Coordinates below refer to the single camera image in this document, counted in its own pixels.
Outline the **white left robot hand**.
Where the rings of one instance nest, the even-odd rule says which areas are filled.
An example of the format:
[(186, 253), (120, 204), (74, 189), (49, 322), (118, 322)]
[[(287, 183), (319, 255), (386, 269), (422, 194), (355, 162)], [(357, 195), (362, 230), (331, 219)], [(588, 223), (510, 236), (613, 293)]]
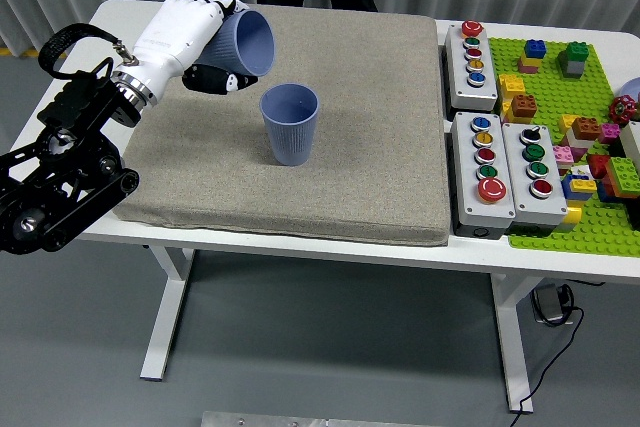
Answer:
[(114, 79), (155, 104), (174, 77), (208, 94), (248, 87), (271, 70), (275, 44), (266, 18), (239, 0), (166, 0), (133, 55), (137, 64)]

